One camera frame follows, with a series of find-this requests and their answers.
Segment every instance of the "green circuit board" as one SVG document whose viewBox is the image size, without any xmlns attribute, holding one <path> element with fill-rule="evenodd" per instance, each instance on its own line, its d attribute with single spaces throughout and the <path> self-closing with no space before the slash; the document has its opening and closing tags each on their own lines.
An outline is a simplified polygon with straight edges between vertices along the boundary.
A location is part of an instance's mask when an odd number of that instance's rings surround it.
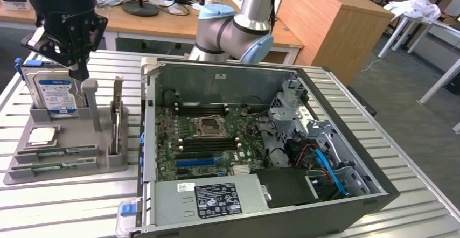
<svg viewBox="0 0 460 238">
<path fill-rule="evenodd" d="M 193 137 L 196 134 L 194 119 L 202 117 L 180 117 L 173 113 L 173 109 L 156 107 L 158 181 L 226 176 L 230 175 L 233 165 L 248 164 L 252 170 L 264 168 L 266 157 L 264 156 L 262 141 L 254 130 L 254 124 L 246 127 L 252 116 L 242 117 L 241 110 L 242 107 L 229 107 L 229 113 L 220 118 L 226 136 L 238 137 L 241 147 L 232 151 L 213 151 L 216 165 L 176 167 L 176 155 L 181 154 L 178 139 Z M 186 169 L 188 172 L 178 174 L 177 169 Z"/>
</svg>

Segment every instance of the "cpu socket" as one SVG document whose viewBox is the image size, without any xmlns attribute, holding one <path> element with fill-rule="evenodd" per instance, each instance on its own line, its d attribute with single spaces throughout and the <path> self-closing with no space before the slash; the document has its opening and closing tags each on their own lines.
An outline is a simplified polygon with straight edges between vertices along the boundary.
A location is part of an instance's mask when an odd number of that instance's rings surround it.
<svg viewBox="0 0 460 238">
<path fill-rule="evenodd" d="M 194 137 L 216 138 L 228 137 L 224 127 L 224 119 L 220 116 L 209 116 L 193 119 L 194 123 Z"/>
</svg>

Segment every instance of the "warning label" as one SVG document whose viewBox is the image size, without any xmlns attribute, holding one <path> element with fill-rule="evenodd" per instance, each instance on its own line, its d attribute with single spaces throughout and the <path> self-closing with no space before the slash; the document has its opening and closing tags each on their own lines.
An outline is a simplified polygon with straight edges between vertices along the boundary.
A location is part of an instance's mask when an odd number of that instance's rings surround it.
<svg viewBox="0 0 460 238">
<path fill-rule="evenodd" d="M 234 183 L 196 186 L 194 196 L 201 219 L 242 213 Z"/>
</svg>

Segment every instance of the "power supply label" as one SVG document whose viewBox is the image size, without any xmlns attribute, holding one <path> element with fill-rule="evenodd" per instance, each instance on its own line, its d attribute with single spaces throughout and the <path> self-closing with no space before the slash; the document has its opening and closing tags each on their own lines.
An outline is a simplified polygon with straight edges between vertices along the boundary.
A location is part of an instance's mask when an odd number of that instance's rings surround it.
<svg viewBox="0 0 460 238">
<path fill-rule="evenodd" d="M 194 196 L 201 219 L 242 213 L 234 183 L 196 186 Z"/>
<path fill-rule="evenodd" d="M 53 113 L 73 113 L 77 103 L 69 93 L 72 83 L 69 80 L 40 80 L 40 92 L 46 109 Z"/>
</svg>

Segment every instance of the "western digital hard drive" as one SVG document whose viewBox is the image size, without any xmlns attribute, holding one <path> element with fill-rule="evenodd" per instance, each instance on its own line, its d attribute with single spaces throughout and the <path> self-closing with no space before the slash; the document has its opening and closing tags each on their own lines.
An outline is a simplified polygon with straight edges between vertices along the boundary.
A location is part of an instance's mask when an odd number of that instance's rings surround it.
<svg viewBox="0 0 460 238">
<path fill-rule="evenodd" d="M 86 107 L 81 82 L 68 76 L 62 66 L 37 62 L 21 66 L 34 109 L 46 109 L 52 118 L 77 117 L 77 108 Z"/>
</svg>

